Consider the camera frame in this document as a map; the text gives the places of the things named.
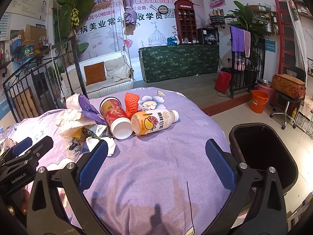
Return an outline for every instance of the orange bucket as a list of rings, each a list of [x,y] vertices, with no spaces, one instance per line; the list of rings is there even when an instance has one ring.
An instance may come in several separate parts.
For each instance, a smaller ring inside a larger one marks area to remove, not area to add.
[[[252,101],[251,101],[251,110],[255,113],[262,113],[268,100],[269,95],[265,92],[260,90],[253,90],[252,91]]]

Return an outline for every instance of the banana bunch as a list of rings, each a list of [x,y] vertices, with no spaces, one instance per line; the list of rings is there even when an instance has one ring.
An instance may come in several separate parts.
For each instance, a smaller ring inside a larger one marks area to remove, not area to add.
[[[79,11],[76,8],[72,9],[71,19],[75,26],[79,25],[78,12]]]

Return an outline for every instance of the orange juice bottle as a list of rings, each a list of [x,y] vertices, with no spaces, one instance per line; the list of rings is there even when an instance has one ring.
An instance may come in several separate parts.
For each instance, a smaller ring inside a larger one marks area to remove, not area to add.
[[[179,119],[176,110],[156,109],[141,111],[131,117],[131,126],[138,135],[157,132],[170,127]]]

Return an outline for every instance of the wooden platform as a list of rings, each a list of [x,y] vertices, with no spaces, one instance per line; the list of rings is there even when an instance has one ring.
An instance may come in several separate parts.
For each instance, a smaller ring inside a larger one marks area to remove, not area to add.
[[[205,114],[207,114],[208,116],[213,116],[213,115],[216,115],[216,114],[221,113],[223,111],[230,110],[230,109],[237,107],[241,104],[244,104],[250,100],[251,100],[251,93],[246,93],[244,95],[237,96],[233,99],[228,99],[226,101],[205,107],[201,110]]]
[[[226,95],[224,95],[220,92],[217,93],[217,91],[214,89],[217,76],[218,73],[209,73],[153,83],[146,83],[145,81],[140,80],[135,81],[133,87],[157,87],[165,90],[179,92],[193,101],[200,109],[207,109],[207,107],[211,105],[231,100],[228,97],[230,93],[226,93]],[[238,96],[246,94],[246,91],[237,92],[236,95],[234,95],[234,99],[236,99]]]

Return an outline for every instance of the blue gripper pad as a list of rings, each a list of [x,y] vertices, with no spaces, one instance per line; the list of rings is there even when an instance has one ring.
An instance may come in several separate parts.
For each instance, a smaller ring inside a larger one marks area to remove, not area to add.
[[[94,178],[96,177],[99,169],[108,155],[108,149],[107,142],[101,140],[94,147],[91,153],[84,154],[91,154],[91,156],[79,173],[78,187],[81,192],[90,188]]]
[[[222,155],[220,147],[213,142],[213,139],[207,141],[205,145],[205,153],[209,158],[216,174],[222,182],[224,188],[235,191],[236,188],[236,176],[232,168]]]
[[[21,153],[23,153],[26,149],[32,146],[32,139],[30,137],[27,137],[26,139],[22,140],[19,144],[14,146],[13,148],[13,155],[19,156]]]

